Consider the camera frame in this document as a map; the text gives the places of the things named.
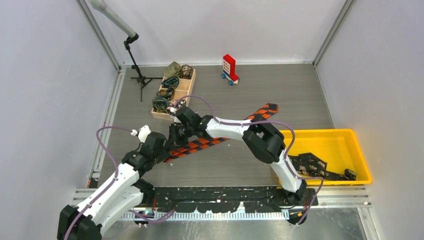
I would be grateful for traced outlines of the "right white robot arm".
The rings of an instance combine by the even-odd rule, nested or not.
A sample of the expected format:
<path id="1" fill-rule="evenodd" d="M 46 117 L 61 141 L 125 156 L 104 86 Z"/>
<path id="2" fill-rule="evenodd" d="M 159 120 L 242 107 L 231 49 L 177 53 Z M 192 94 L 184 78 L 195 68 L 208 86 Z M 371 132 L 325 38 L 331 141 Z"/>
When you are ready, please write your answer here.
<path id="1" fill-rule="evenodd" d="M 214 115 L 200 116 L 189 107 L 175 113 L 179 121 L 170 127 L 166 147 L 175 151 L 197 136 L 207 140 L 226 138 L 244 142 L 259 161 L 269 164 L 281 180 L 285 198 L 291 205 L 299 205 L 306 197 L 307 183 L 293 167 L 284 144 L 283 134 L 262 116 L 252 119 L 230 120 Z"/>

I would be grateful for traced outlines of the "orange navy striped tie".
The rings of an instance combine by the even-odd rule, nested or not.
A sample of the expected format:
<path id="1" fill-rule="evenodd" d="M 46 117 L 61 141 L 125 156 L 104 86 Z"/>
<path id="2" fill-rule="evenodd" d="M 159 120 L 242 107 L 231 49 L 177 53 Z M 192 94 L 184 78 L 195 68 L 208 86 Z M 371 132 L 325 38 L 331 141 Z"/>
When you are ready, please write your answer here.
<path id="1" fill-rule="evenodd" d="M 259 108 L 257 111 L 249 115 L 246 118 L 246 120 L 253 120 L 255 118 L 258 118 L 259 116 L 262 116 L 266 120 L 272 117 L 273 115 L 277 114 L 278 111 L 279 111 L 278 104 L 267 103 L 261 108 Z M 182 146 L 179 146 L 179 147 L 175 147 L 173 150 L 171 150 L 170 156 L 167 159 L 165 159 L 163 162 L 166 163 L 178 158 L 185 157 L 189 154 L 212 147 L 226 140 L 227 138 L 225 137 L 219 137 L 219 138 L 212 138 L 211 140 L 206 138 L 198 138 L 193 141 L 189 141 L 188 143 L 183 144 Z"/>

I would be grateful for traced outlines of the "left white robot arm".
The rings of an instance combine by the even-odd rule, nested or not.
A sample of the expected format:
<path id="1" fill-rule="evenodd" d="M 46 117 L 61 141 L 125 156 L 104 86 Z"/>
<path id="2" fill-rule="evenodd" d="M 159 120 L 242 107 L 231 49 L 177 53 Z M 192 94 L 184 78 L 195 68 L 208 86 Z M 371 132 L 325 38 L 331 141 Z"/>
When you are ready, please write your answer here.
<path id="1" fill-rule="evenodd" d="M 122 215 L 153 202 L 154 187 L 142 176 L 168 156 L 166 137 L 147 126 L 132 130 L 131 135 L 140 141 L 140 149 L 128 152 L 116 171 L 88 198 L 62 209 L 57 239 L 100 240 Z"/>

